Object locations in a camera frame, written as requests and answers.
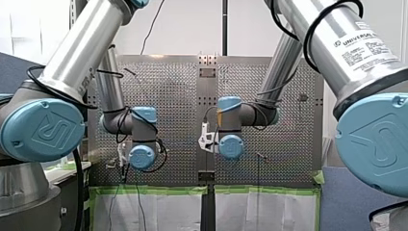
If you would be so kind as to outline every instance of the blue joint cap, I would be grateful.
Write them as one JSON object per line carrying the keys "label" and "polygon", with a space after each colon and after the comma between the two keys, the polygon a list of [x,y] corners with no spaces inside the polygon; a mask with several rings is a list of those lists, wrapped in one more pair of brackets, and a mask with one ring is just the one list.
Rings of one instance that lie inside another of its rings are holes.
{"label": "blue joint cap", "polygon": [[243,154],[243,141],[236,135],[227,135],[219,141],[219,154],[229,160],[236,160]]}
{"label": "blue joint cap", "polygon": [[222,113],[240,107],[242,100],[238,96],[224,96],[218,100],[218,108]]}
{"label": "blue joint cap", "polygon": [[45,98],[13,111],[0,128],[0,144],[23,162],[50,162],[68,155],[81,142],[84,119],[72,104]]}
{"label": "blue joint cap", "polygon": [[132,117],[144,121],[141,117],[142,116],[144,119],[151,123],[156,123],[157,122],[157,115],[156,115],[156,109],[152,107],[134,107],[132,109]]}
{"label": "blue joint cap", "polygon": [[382,93],[349,107],[336,145],[344,164],[367,185],[408,197],[408,94]]}
{"label": "blue joint cap", "polygon": [[142,9],[149,4],[149,0],[131,0],[131,2],[138,9]]}
{"label": "blue joint cap", "polygon": [[138,145],[130,151],[130,164],[134,169],[146,170],[153,166],[155,152],[146,145]]}

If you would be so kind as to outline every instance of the black cable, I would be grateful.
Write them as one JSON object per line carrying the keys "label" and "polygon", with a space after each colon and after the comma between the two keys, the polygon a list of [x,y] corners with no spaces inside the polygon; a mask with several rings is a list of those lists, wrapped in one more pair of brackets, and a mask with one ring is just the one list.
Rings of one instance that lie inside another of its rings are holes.
{"label": "black cable", "polygon": [[267,90],[267,91],[263,91],[263,92],[258,92],[257,95],[268,94],[268,93],[272,93],[272,92],[277,91],[277,90],[281,90],[282,88],[284,88],[285,86],[287,86],[287,85],[291,82],[291,80],[293,79],[293,77],[294,77],[294,75],[296,74],[296,72],[297,72],[297,69],[294,71],[294,73],[291,75],[291,77],[289,77],[289,79],[287,79],[281,86],[276,87],[276,88],[273,88],[273,89],[271,89],[271,90]]}
{"label": "black cable", "polygon": [[381,208],[381,209],[377,209],[377,210],[375,210],[375,211],[372,211],[372,212],[369,214],[369,221],[372,221],[372,219],[374,218],[374,216],[377,216],[377,215],[382,214],[382,213],[384,213],[384,212],[386,212],[386,211],[389,211],[389,210],[398,209],[398,208],[405,207],[405,206],[408,206],[408,200],[407,200],[407,201],[403,201],[403,202],[399,202],[399,203],[397,203],[397,204],[392,204],[392,205],[389,205],[389,206],[387,206],[387,207],[384,207],[384,208]]}
{"label": "black cable", "polygon": [[136,180],[136,191],[138,192],[138,203],[139,203],[139,207],[140,207],[140,210],[141,210],[141,214],[143,215],[144,231],[147,231],[147,228],[146,228],[146,215],[144,214],[143,206],[141,206],[140,191],[139,191],[139,186],[138,186],[138,177],[137,177],[137,174],[135,174],[135,180]]}
{"label": "black cable", "polygon": [[363,17],[364,14],[364,6],[360,2],[360,0],[338,0],[336,3],[333,5],[325,8],[323,11],[319,13],[319,16],[315,19],[315,21],[310,25],[309,29],[306,32],[305,40],[303,41],[303,54],[306,60],[306,63],[316,72],[319,72],[318,67],[312,62],[312,59],[309,56],[309,43],[312,39],[313,34],[315,33],[315,30],[317,27],[320,25],[322,20],[328,16],[331,12],[333,12],[335,9],[338,9],[342,7],[342,4],[344,3],[354,3],[357,5],[359,9],[359,16]]}
{"label": "black cable", "polygon": [[54,89],[52,89],[52,88],[50,88],[50,87],[44,85],[41,81],[39,81],[39,80],[37,79],[36,76],[34,76],[34,74],[33,74],[33,72],[32,72],[33,70],[44,69],[44,68],[45,68],[45,65],[35,65],[35,66],[31,66],[31,67],[29,67],[29,68],[27,69],[27,75],[28,75],[28,77],[29,77],[31,80],[33,80],[34,83],[36,83],[40,88],[42,88],[43,90],[45,90],[46,93],[49,93],[49,94],[51,94],[51,95],[53,95],[53,96],[55,96],[55,97],[57,97],[57,98],[60,98],[60,99],[62,99],[62,100],[64,100],[64,101],[67,101],[67,102],[69,102],[69,103],[71,103],[71,104],[74,104],[74,105],[76,105],[76,106],[78,106],[78,107],[81,107],[81,108],[97,109],[97,107],[95,107],[95,106],[93,106],[93,105],[81,103],[81,102],[79,102],[78,100],[72,98],[71,96],[69,96],[69,95],[67,95],[67,94],[65,94],[65,93],[59,92],[58,90],[54,90]]}
{"label": "black cable", "polygon": [[288,29],[286,29],[283,25],[282,22],[279,19],[279,16],[275,10],[275,0],[272,0],[270,3],[270,13],[272,14],[272,19],[275,22],[276,26],[279,27],[286,35],[290,36],[292,39],[299,40],[297,36],[290,32]]}
{"label": "black cable", "polygon": [[[129,164],[127,165],[127,167],[121,167],[121,180],[122,180],[122,184],[126,185],[127,182],[127,176],[128,176],[128,172],[129,172]],[[114,204],[114,200],[117,197],[117,193],[119,192],[119,188],[120,188],[120,184],[117,186],[116,188],[116,192],[114,197],[112,197],[111,199],[111,204],[109,206],[109,213],[108,213],[108,218],[109,218],[109,231],[112,230],[112,218],[111,218],[111,213],[112,213],[112,208],[113,208],[113,204]]]}
{"label": "black cable", "polygon": [[114,77],[116,77],[118,79],[121,79],[121,78],[124,77],[124,75],[122,73],[114,72],[114,71],[110,71],[110,70],[97,69],[96,72],[113,75]]}
{"label": "black cable", "polygon": [[149,124],[153,130],[155,131],[156,134],[159,133],[159,130],[157,129],[156,125],[154,125],[152,122],[150,122],[149,120],[147,120],[146,118],[144,118],[143,116],[141,116],[138,112],[136,112],[135,110],[132,110],[132,113],[135,114],[137,117],[141,118],[141,120],[143,120],[145,123]]}
{"label": "black cable", "polygon": [[150,35],[151,35],[152,31],[153,31],[154,24],[155,24],[155,22],[156,22],[157,17],[159,16],[160,10],[162,9],[162,6],[163,6],[163,3],[164,3],[164,2],[165,2],[165,0],[162,0],[162,3],[160,3],[159,9],[157,10],[156,15],[155,15],[154,18],[153,18],[152,24],[150,25],[149,33],[147,33],[146,38],[144,38],[143,47],[141,48],[141,51],[140,51],[140,54],[141,54],[141,55],[142,55],[143,52],[144,52],[144,48],[146,47],[146,42],[147,42],[147,40],[149,39],[149,37],[150,37]]}
{"label": "black cable", "polygon": [[124,142],[128,138],[128,135],[126,135],[122,140],[119,140],[119,134],[123,133],[121,128],[122,128],[123,124],[125,123],[126,116],[128,116],[130,111],[131,111],[131,109],[128,106],[126,106],[125,107],[125,112],[117,120],[117,125],[116,125],[117,126],[117,131],[116,131],[116,134],[115,134],[117,144],[120,144],[120,143]]}
{"label": "black cable", "polygon": [[154,169],[152,169],[152,170],[141,170],[141,172],[144,172],[144,173],[153,173],[153,172],[156,172],[156,171],[160,170],[160,169],[165,165],[165,163],[167,162],[167,157],[168,157],[168,155],[167,155],[166,147],[165,147],[165,145],[163,144],[163,141],[160,140],[160,139],[157,139],[157,143],[158,143],[159,146],[160,146],[161,152],[162,152],[162,150],[163,150],[163,152],[165,153],[165,158],[163,159],[162,163],[161,163],[158,167],[156,167],[156,168],[154,168]]}
{"label": "black cable", "polygon": [[78,200],[77,200],[77,215],[75,219],[75,231],[81,230],[82,225],[82,216],[84,213],[84,172],[82,171],[82,163],[81,157],[79,155],[78,149],[75,148],[72,151],[75,160],[75,166],[77,171],[77,192],[78,192]]}
{"label": "black cable", "polygon": [[207,114],[208,112],[210,112],[212,109],[216,109],[217,106],[211,106],[207,109],[207,111],[205,111],[204,117],[203,117],[203,122],[207,122]]}
{"label": "black cable", "polygon": [[111,204],[110,204],[110,206],[109,206],[109,213],[108,213],[108,217],[109,217],[109,231],[112,230],[112,218],[111,218],[111,212],[112,212],[112,208],[113,208],[112,205],[114,204],[114,200],[115,200],[116,197],[117,197],[117,193],[119,192],[119,188],[120,188],[120,185],[117,186],[115,195],[114,195],[114,197],[112,197],[112,199],[111,199]]}
{"label": "black cable", "polygon": [[9,102],[12,100],[12,98],[13,98],[12,95],[11,95],[11,96],[7,96],[7,97],[4,97],[4,98],[1,98],[1,99],[0,99],[0,106],[2,106],[3,104],[9,103]]}

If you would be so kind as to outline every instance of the white wall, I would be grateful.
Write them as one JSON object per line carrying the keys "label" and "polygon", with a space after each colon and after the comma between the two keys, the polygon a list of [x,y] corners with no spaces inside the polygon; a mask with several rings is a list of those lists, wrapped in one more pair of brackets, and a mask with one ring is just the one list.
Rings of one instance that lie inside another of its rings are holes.
{"label": "white wall", "polygon": [[0,0],[0,52],[46,64],[69,30],[69,0]]}
{"label": "white wall", "polygon": [[[115,37],[118,54],[139,54],[162,0],[150,4]],[[0,0],[0,52],[46,64],[68,30],[68,0]],[[365,20],[396,55],[408,57],[408,0],[363,0]],[[197,55],[221,53],[221,0],[166,0],[144,54]],[[229,1],[231,56],[271,56],[282,32],[264,0]],[[323,135],[335,135],[332,110],[336,99],[325,88]],[[331,151],[332,163],[340,161]]]}

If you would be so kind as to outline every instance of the pegboard panel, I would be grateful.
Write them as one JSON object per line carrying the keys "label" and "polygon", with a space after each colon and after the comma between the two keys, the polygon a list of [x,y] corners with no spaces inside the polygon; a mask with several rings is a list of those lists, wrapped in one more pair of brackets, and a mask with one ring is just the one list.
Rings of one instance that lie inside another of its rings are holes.
{"label": "pegboard panel", "polygon": [[[254,100],[268,64],[252,59],[218,60],[219,97],[237,95],[242,101]],[[279,122],[265,131],[243,127],[245,153],[240,160],[227,161],[216,155],[217,183],[312,186],[312,172],[320,167],[321,120],[316,118],[321,117],[322,100],[321,78],[302,61],[279,104]]]}
{"label": "pegboard panel", "polygon": [[[194,186],[197,185],[195,158],[195,117],[197,75],[196,57],[162,58],[122,57],[118,61],[125,104],[134,106],[153,106],[158,113],[158,137],[163,140],[168,159],[163,168],[154,173],[129,171],[128,183],[136,182],[153,186]],[[124,71],[128,68],[136,73]],[[118,167],[114,166],[117,158],[115,135],[106,133],[101,126],[96,126],[96,159],[91,183],[93,185],[111,185],[120,182]],[[159,156],[155,166],[163,156]]]}
{"label": "pegboard panel", "polygon": [[[203,104],[213,106],[216,99],[225,95],[252,101],[269,61],[270,58],[218,57],[217,63],[212,64],[217,71],[214,79],[199,77],[202,64],[195,56],[118,57],[120,72],[125,75],[121,84],[126,104],[157,108],[159,137],[169,150],[162,170],[138,175],[131,170],[128,183],[197,185],[199,162],[211,162],[197,156]],[[136,76],[123,68],[129,68]],[[299,100],[305,95],[306,101]],[[311,174],[320,169],[321,159],[322,96],[322,79],[302,61],[280,104],[278,124],[265,131],[243,128],[245,153],[239,161],[226,161],[217,154],[206,155],[214,159],[217,184],[313,187]],[[99,102],[97,90],[89,90],[89,100]],[[98,126],[101,115],[101,111],[89,113],[89,159],[93,162],[90,182],[98,186],[116,185],[120,182],[120,172],[115,166],[115,135]],[[259,155],[268,158],[262,160]]]}

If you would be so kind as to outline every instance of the bolt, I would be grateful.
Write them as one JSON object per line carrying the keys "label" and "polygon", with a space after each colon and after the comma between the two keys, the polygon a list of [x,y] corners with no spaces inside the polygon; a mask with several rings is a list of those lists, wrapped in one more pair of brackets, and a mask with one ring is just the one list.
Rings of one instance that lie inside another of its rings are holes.
{"label": "bolt", "polygon": [[62,208],[61,208],[61,217],[65,217],[65,216],[66,216],[66,213],[67,213],[67,209],[64,208],[64,207],[62,207]]}

